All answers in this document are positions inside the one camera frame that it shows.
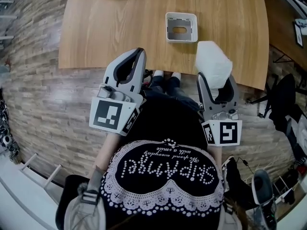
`white lace print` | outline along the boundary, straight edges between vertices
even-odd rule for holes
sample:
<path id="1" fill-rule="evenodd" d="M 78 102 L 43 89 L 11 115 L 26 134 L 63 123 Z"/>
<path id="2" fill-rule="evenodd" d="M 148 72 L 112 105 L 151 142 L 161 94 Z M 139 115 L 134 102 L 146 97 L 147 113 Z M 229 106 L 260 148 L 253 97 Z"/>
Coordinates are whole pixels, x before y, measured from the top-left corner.
<path id="1" fill-rule="evenodd" d="M 132 192 L 129 192 L 122 188 L 115 177 L 116 170 L 118 167 L 118 163 L 121 161 L 121 159 L 126 155 L 129 151 L 132 149 L 144 145 L 144 144 L 161 144 L 162 142 L 155 142 L 155 141 L 135 141 L 130 144 L 127 144 L 124 146 L 113 158 L 112 163 L 110 164 L 110 167 L 108 169 L 108 174 L 106 178 L 103 180 L 103 184 L 101 187 L 101 194 L 107 197 L 107 201 L 110 206 L 112 207 L 120 207 L 123 211 L 126 211 L 128 215 L 135 214 L 137 212 L 142 212 L 143 214 L 147 214 L 148 216 L 156 213 L 158 210 L 174 210 L 177 212 L 182 212 L 182 214 L 185 214 L 186 216 L 191 215 L 198 215 L 201 217 L 205 217 L 210 212 L 214 211 L 217 212 L 220 209 L 221 201 L 223 199 L 223 185 L 222 185 L 222 176 L 219 171 L 219 169 L 216 167 L 215 162 L 211 155 L 209 155 L 207 152 L 190 146 L 183 146 L 180 145 L 182 148 L 189 148 L 193 149 L 195 151 L 198 151 L 202 153 L 204 156 L 209 158 L 209 160 L 213 163 L 214 167 L 211 166 L 211 168 L 214 171 L 217 171 L 219 183 L 214 191 L 214 193 L 206 196 L 192 196 L 189 193 L 183 191 L 174 180 L 169 179 L 169 177 L 177 171 L 177 163 L 174 168 L 169 169 L 169 164 L 167 164 L 167 182 L 164 186 L 162 186 L 160 189 L 146 193 L 146 194 L 135 194 Z M 130 164 L 132 164 L 129 168 L 126 168 L 127 164 L 124 164 L 123 168 L 123 174 L 125 171 L 133 173 L 136 170 L 136 161 L 130 160 Z M 189 171 L 188 173 L 183 173 L 183 171 L 179 171 L 181 175 L 186 176 L 187 178 L 190 177 L 190 180 L 193 181 L 196 177 L 195 170 L 196 168 L 192 169 L 189 167 L 184 167 L 184 169 L 187 169 Z M 199 173 L 198 176 L 200 178 L 200 181 L 202 180 L 202 177 L 205 173 L 207 173 L 207 170 L 201 169 L 199 167 L 202 173 Z M 141 167 L 139 169 L 138 173 L 144 173 L 145 168 Z M 159 168 L 157 170 L 151 170 L 151 164 L 149 164 L 148 169 L 146 173 L 155 173 L 157 176 L 159 176 Z M 213 181 L 213 178 L 211 181 L 204 181 L 203 183 L 209 184 Z"/>

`buckle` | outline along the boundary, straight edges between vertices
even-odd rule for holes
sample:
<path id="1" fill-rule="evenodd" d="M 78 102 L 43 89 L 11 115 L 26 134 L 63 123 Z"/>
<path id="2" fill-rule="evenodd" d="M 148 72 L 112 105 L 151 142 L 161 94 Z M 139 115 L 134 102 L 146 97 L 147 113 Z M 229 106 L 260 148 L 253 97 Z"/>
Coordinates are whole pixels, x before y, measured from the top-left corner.
<path id="1" fill-rule="evenodd" d="M 95 190 L 85 191 L 82 195 L 81 203 L 98 205 L 98 192 Z"/>
<path id="2" fill-rule="evenodd" d="M 224 206 L 224 209 L 225 209 L 226 213 L 228 213 L 230 215 L 233 214 L 234 208 L 231 205 L 227 204 L 226 202 L 223 202 L 223 206 Z"/>

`white tissue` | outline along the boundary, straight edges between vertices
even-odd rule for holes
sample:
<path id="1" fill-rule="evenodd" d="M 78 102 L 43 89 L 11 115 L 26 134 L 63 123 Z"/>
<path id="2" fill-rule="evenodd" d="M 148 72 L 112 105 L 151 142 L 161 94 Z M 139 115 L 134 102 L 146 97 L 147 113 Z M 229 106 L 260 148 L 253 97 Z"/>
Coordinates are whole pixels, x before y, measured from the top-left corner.
<path id="1" fill-rule="evenodd" d="M 232 71 L 232 61 L 213 41 L 198 42 L 195 65 L 210 89 L 223 88 Z"/>

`wall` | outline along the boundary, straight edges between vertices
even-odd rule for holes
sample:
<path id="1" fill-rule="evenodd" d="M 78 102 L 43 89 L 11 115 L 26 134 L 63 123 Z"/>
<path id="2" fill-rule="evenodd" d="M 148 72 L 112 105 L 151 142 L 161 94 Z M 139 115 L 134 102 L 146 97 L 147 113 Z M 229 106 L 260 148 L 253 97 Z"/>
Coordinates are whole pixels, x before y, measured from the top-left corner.
<path id="1" fill-rule="evenodd" d="M 305 230 L 307 228 L 307 196 L 280 222 L 277 230 Z"/>

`white sneaker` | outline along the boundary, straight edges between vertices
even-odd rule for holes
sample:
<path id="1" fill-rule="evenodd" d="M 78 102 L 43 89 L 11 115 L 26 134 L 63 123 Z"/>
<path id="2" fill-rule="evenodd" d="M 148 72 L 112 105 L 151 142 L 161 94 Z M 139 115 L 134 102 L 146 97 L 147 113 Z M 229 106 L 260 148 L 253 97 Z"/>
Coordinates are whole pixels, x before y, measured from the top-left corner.
<path id="1" fill-rule="evenodd" d="M 161 71 L 161 70 L 156 70 L 153 74 L 153 76 L 161 76 L 161 77 L 164 77 L 164 72 Z"/>
<path id="2" fill-rule="evenodd" d="M 178 78 L 179 81 L 181 80 L 181 73 L 180 72 L 173 72 L 172 77 Z"/>

